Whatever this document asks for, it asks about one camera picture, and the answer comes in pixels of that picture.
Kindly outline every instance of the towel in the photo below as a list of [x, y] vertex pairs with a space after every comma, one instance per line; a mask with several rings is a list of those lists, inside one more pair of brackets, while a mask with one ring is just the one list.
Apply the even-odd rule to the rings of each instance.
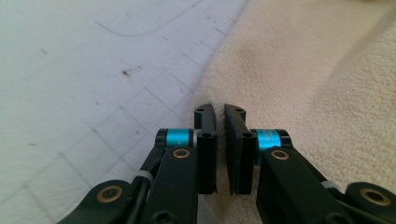
[[218, 193], [205, 202], [221, 223], [262, 223], [259, 168], [251, 195], [230, 195], [224, 104], [246, 109], [249, 129], [287, 130], [341, 191], [366, 181], [395, 193], [396, 2], [250, 0], [191, 108], [207, 103], [220, 140]]

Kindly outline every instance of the blue spacer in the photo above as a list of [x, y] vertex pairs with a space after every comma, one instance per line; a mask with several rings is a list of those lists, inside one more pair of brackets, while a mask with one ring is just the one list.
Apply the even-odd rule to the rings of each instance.
[[256, 129], [257, 141], [259, 143], [259, 158], [256, 165], [262, 164], [262, 153], [270, 147], [281, 147], [279, 133], [275, 129]]
[[189, 129], [168, 129], [166, 147], [188, 147], [190, 142]]

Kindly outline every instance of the white surface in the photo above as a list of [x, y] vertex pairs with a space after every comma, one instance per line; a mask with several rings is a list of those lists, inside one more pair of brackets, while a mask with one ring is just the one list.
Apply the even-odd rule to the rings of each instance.
[[54, 223], [131, 180], [159, 128], [186, 127], [246, 1], [3, 1], [0, 222]]

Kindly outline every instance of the curved line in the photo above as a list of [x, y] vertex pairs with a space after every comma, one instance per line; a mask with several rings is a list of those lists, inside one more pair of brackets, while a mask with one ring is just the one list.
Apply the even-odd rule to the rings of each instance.
[[96, 24], [98, 24], [100, 27], [104, 28], [105, 30], [109, 31], [111, 34], [113, 35], [118, 35], [118, 36], [122, 36], [122, 37], [139, 37], [139, 36], [143, 36], [143, 35], [150, 35], [158, 30], [160, 30], [161, 28], [163, 28], [165, 25], [169, 24], [170, 22], [175, 21], [176, 19], [180, 18], [181, 16], [183, 16], [184, 14], [186, 14], [188, 11], [190, 11], [193, 7], [198, 6], [199, 4], [201, 4], [204, 0], [200, 0], [196, 3], [194, 3], [192, 6], [190, 6], [189, 8], [187, 8], [185, 11], [182, 11], [180, 14], [176, 15], [175, 17], [171, 18], [169, 21], [165, 22], [164, 24], [154, 28], [153, 30], [150, 30], [148, 32], [142, 33], [142, 34], [136, 34], [136, 35], [129, 35], [129, 34], [122, 34], [122, 33], [118, 33], [115, 32], [113, 30], [111, 30], [110, 28], [106, 27], [105, 25], [103, 25], [101, 22], [99, 21], [95, 21]]

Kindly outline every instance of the beige towel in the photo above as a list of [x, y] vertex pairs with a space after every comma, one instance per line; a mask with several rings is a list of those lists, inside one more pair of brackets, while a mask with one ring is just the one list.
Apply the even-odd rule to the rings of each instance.
[[[221, 131], [223, 104], [246, 109], [250, 129], [287, 130], [341, 191], [396, 192], [396, 2], [251, 0], [192, 106], [206, 103]], [[222, 137], [219, 193], [205, 201], [221, 223], [261, 223], [255, 190], [230, 196], [224, 151]]]

